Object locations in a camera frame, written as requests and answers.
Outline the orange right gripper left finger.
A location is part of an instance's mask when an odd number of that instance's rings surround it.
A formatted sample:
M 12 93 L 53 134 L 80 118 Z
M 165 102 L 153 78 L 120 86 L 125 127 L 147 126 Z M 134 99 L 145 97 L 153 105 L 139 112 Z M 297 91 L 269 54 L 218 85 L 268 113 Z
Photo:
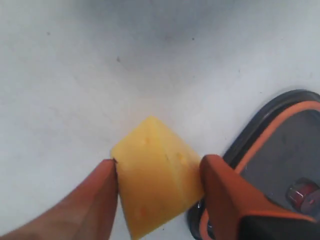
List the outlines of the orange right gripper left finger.
M 116 162 L 104 159 L 55 206 L 2 240 L 108 240 L 118 203 Z

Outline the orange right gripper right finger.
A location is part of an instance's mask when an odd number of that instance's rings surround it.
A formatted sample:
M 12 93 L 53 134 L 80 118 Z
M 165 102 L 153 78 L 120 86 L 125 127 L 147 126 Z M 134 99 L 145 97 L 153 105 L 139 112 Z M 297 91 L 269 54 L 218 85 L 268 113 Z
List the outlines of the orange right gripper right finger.
M 220 156 L 200 163 L 205 206 L 218 240 L 318 240 L 320 226 L 307 215 L 269 200 Z

